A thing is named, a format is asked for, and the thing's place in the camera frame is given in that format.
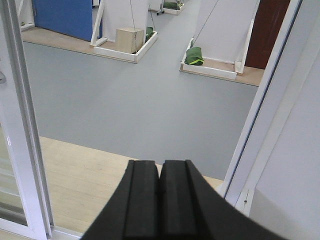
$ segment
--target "hanging wire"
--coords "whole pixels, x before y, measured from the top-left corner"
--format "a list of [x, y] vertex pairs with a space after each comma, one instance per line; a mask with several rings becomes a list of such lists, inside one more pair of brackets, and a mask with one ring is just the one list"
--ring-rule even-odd
[[132, 22], [133, 22], [133, 28], [134, 28], [134, 43], [135, 43], [135, 51], [137, 52], [137, 31], [136, 31], [136, 25], [135, 25], [135, 18], [134, 18], [134, 11], [132, 8], [132, 3], [130, 0], [130, 7], [131, 7], [131, 15], [132, 15]]
[[155, 21], [154, 21], [154, 16], [152, 15], [150, 3], [149, 3], [149, 9], [150, 9], [149, 11], [150, 11], [150, 15], [151, 15], [152, 24], [153, 24], [153, 30], [156, 30]]
[[211, 12], [210, 12], [210, 14], [209, 14], [209, 16], [206, 18], [206, 20], [205, 20], [205, 22], [204, 22], [204, 24], [203, 24], [203, 26], [202, 26], [201, 30], [199, 31], [198, 35], [196, 36], [195, 40], [194, 40], [194, 41], [192, 41], [192, 43], [191, 43], [191, 47], [193, 47], [193, 46], [194, 46], [194, 44], [196, 43], [196, 41], [197, 41], [197, 39], [198, 39], [199, 35], [201, 34], [202, 30], [204, 29], [205, 25], [207, 24], [207, 22], [208, 22], [208, 20], [209, 20], [209, 18], [210, 18], [210, 16], [211, 16], [211, 14], [212, 14], [212, 13], [213, 13], [213, 11], [215, 10], [215, 7], [217, 6], [218, 2], [219, 2], [219, 0], [217, 0], [217, 1], [216, 1], [216, 3], [215, 3], [215, 5], [213, 6], [213, 8], [212, 8], [212, 10], [211, 10]]

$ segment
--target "wooden door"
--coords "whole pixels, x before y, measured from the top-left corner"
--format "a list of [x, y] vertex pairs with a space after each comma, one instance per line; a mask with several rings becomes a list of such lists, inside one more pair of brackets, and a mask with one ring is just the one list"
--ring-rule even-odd
[[245, 65], [266, 69], [290, 0], [261, 0], [252, 29]]

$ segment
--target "green bag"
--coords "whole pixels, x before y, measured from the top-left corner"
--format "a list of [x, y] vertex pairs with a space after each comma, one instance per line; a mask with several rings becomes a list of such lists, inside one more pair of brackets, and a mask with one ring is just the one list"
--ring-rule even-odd
[[176, 3], [176, 2], [169, 2], [169, 1], [167, 1], [167, 2], [164, 2], [163, 3], [163, 7], [165, 8], [165, 9], [173, 9], [173, 10], [179, 10], [179, 6], [178, 6], [178, 3]]
[[154, 28], [151, 26], [147, 26], [145, 31], [145, 41], [147, 42], [152, 37], [153, 34], [154, 34]]
[[184, 60], [185, 64], [188, 65], [202, 65], [204, 64], [204, 59], [202, 58], [201, 47], [194, 46], [190, 47], [186, 51], [186, 58]]

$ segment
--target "blue door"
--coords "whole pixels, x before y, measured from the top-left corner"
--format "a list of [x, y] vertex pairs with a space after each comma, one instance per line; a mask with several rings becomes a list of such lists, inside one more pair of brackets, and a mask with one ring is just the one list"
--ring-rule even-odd
[[33, 0], [35, 25], [90, 41], [92, 0]]

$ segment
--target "gray vinyl floor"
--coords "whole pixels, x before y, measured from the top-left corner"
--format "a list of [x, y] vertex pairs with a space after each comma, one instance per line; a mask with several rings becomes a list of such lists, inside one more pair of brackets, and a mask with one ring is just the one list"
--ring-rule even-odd
[[153, 13], [159, 39], [138, 64], [25, 43], [39, 134], [224, 179], [257, 87], [179, 72], [199, 6]]

